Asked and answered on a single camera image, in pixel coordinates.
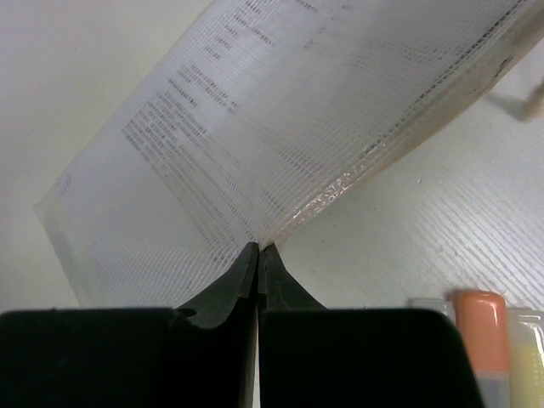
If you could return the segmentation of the clear mesh document pouch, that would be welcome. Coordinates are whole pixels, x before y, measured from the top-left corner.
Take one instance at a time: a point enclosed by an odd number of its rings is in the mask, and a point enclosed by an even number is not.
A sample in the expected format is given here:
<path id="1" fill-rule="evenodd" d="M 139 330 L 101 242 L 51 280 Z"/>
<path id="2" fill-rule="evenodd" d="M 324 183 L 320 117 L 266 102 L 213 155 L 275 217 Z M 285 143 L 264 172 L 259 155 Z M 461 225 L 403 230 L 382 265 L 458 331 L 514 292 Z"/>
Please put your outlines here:
<path id="1" fill-rule="evenodd" d="M 480 98 L 540 1 L 215 1 L 37 204 L 78 303 L 179 306 Z"/>

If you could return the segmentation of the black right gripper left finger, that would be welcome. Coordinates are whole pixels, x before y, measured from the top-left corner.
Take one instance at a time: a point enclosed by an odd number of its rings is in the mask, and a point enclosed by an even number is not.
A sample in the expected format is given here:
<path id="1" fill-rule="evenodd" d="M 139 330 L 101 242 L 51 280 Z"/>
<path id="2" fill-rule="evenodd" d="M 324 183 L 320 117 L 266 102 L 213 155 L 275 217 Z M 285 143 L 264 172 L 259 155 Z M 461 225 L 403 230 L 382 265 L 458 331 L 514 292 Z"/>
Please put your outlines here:
<path id="1" fill-rule="evenodd" d="M 4 407 L 249 407 L 258 246 L 175 309 L 1 316 Z"/>

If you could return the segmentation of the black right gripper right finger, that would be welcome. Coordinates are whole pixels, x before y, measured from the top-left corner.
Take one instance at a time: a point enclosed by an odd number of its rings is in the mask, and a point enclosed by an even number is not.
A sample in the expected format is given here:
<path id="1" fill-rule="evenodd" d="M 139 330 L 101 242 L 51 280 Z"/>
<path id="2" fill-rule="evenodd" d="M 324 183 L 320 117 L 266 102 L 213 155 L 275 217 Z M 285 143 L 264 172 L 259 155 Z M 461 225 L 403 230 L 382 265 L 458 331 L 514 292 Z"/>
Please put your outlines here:
<path id="1" fill-rule="evenodd" d="M 328 309 L 275 246 L 258 260 L 263 407 L 480 407 L 461 337 L 429 309 Z"/>

